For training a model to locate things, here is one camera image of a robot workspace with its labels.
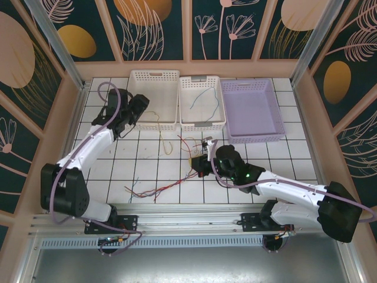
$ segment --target blue wire in basket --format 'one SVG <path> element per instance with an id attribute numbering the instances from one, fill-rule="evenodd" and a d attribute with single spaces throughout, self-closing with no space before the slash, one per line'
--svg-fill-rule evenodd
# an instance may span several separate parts
<path id="1" fill-rule="evenodd" d="M 194 102 L 193 102 L 193 105 L 191 105 L 191 107 L 190 107 L 190 109 L 193 108 L 193 106 L 194 106 L 196 100 L 197 100 L 197 99 L 198 99 L 203 93 L 205 93 L 207 90 L 210 90 L 210 89 L 212 89 L 212 88 L 213 88 L 213 90 L 214 90 L 214 98 L 216 98 L 216 100 L 217 100 L 217 106 L 216 106 L 216 108 L 214 109 L 214 111 L 213 111 L 213 113 L 212 113 L 212 116 L 209 117 L 209 118 L 206 120 L 206 122 L 208 122 L 209 120 L 211 120 L 211 119 L 213 118 L 214 114 L 216 113 L 216 110 L 218 109 L 218 107 L 219 107 L 219 105 L 220 105 L 219 99 L 217 99 L 217 96 L 216 96 L 216 89 L 215 89 L 214 87 L 210 87 L 210 88 L 204 90 L 201 94 L 199 94 L 199 95 L 195 98 L 195 100 L 194 100 Z"/>

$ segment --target robotic arm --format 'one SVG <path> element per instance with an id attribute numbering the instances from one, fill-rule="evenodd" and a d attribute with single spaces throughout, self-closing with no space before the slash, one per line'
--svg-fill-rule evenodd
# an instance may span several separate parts
<path id="1" fill-rule="evenodd" d="M 119 89 L 119 91 L 121 105 L 116 118 L 107 127 L 93 135 L 101 126 L 110 121 L 116 111 L 118 96 L 115 90 L 112 89 L 108 93 L 107 105 L 101 109 L 97 118 L 94 119 L 89 133 L 81 143 L 57 164 L 46 164 L 42 168 L 42 208 L 49 209 L 52 185 L 57 173 L 67 161 L 71 160 L 58 182 L 54 197 L 54 211 L 75 217 L 108 222 L 110 226 L 116 225 L 116 208 L 106 203 L 96 202 L 90 198 L 84 175 L 89 172 L 91 165 L 99 155 L 119 138 L 122 131 L 125 130 L 126 124 L 136 125 L 136 122 L 149 104 L 149 100 L 141 94 L 137 94 L 134 97 L 126 90 Z M 89 136 L 91 136 L 90 141 L 83 144 Z M 81 149 L 72 158 L 73 152 L 78 148 Z"/>
<path id="2" fill-rule="evenodd" d="M 216 156 L 211 156 L 214 142 L 211 137 L 202 141 L 208 151 L 191 160 L 192 168 L 200 177 L 213 172 L 213 158 L 216 173 L 233 181 L 228 187 L 241 187 L 244 193 L 278 198 L 286 202 L 269 200 L 263 207 L 258 221 L 265 228 L 276 225 L 297 225 L 303 228 L 322 228 L 331 238 L 350 242 L 356 229 L 362 209 L 350 203 L 331 198 L 319 192 L 331 193 L 355 201 L 348 191 L 339 183 L 331 182 L 329 186 L 310 185 L 280 177 L 266 169 L 245 163 L 234 146 L 221 146 Z"/>

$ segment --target lavender basket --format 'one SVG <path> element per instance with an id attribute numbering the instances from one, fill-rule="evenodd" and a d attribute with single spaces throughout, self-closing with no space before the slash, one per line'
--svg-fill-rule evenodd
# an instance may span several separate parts
<path id="1" fill-rule="evenodd" d="M 221 90 L 229 143 L 275 142 L 285 135 L 270 80 L 224 80 Z"/>

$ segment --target blue wire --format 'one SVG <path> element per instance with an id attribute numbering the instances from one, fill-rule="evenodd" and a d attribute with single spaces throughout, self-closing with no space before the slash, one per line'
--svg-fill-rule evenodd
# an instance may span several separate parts
<path id="1" fill-rule="evenodd" d="M 133 192 L 134 191 L 134 186 L 137 184 L 137 181 L 139 181 L 139 177 L 132 183 L 132 187 L 131 187 L 131 191 Z M 128 200 L 128 203 L 131 203 L 131 201 L 132 201 L 132 195 L 133 194 L 131 194 L 131 197 L 130 197 L 130 199 Z"/>
<path id="2" fill-rule="evenodd" d="M 195 98 L 195 100 L 194 100 L 194 102 L 193 102 L 193 105 L 191 105 L 191 107 L 190 107 L 190 109 L 193 108 L 193 106 L 194 106 L 196 100 L 197 100 L 197 99 L 198 99 L 203 93 L 205 93 L 207 90 L 210 90 L 211 88 L 213 88 L 213 90 L 214 90 L 214 98 L 216 98 L 216 100 L 217 100 L 217 106 L 216 106 L 216 108 L 214 109 L 212 116 L 209 117 L 209 118 L 206 120 L 206 122 L 208 122 L 209 120 L 211 120 L 211 119 L 213 118 L 214 114 L 216 113 L 216 110 L 218 109 L 218 107 L 219 107 L 219 105 L 220 105 L 219 99 L 217 99 L 217 96 L 216 96 L 216 89 L 215 89 L 214 87 L 210 87 L 210 88 L 204 90 L 201 94 L 199 94 L 199 95 Z"/>

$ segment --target white grid floor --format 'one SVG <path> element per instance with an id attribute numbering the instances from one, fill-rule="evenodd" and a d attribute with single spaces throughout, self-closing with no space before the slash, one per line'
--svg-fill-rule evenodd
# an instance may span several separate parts
<path id="1" fill-rule="evenodd" d="M 119 88 L 127 88 L 127 78 L 94 78 L 88 99 L 81 117 L 75 145 L 85 137 L 91 122 L 98 115 L 104 102 L 98 97 L 97 88 L 101 82 L 111 80 Z M 244 160 L 264 167 L 274 173 L 317 184 L 312 159 L 300 120 L 299 111 L 290 81 L 287 78 L 272 79 L 277 100 L 286 129 L 286 136 L 278 142 L 235 144 L 236 150 Z M 108 91 L 103 87 L 103 96 Z M 200 144 L 203 137 L 212 136 L 219 139 L 218 145 L 228 144 L 226 129 L 216 132 L 162 132 L 167 151 L 164 152 L 163 141 L 157 131 L 134 130 L 124 139 L 119 139 L 105 150 L 93 164 L 87 180 L 91 197 L 108 203 L 265 203 L 268 198 L 245 194 L 238 189 L 220 187 L 214 176 L 195 177 L 180 185 L 163 191 L 159 197 L 143 199 L 132 198 L 124 186 L 141 193 L 146 190 L 167 186 L 184 178 L 190 171 L 189 153 L 180 147 L 180 139 L 187 140 L 190 147 Z"/>

